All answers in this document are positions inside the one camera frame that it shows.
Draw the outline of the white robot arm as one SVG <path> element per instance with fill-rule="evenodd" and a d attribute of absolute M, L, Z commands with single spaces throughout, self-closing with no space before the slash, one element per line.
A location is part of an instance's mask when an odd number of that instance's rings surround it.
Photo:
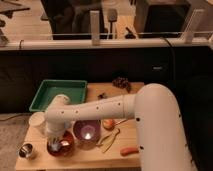
<path fill-rule="evenodd" d="M 77 105 L 57 99 L 45 111 L 46 130 L 61 136 L 74 120 L 133 118 L 142 171 L 198 171 L 190 152 L 175 95 L 161 84 L 147 84 L 135 94 Z"/>

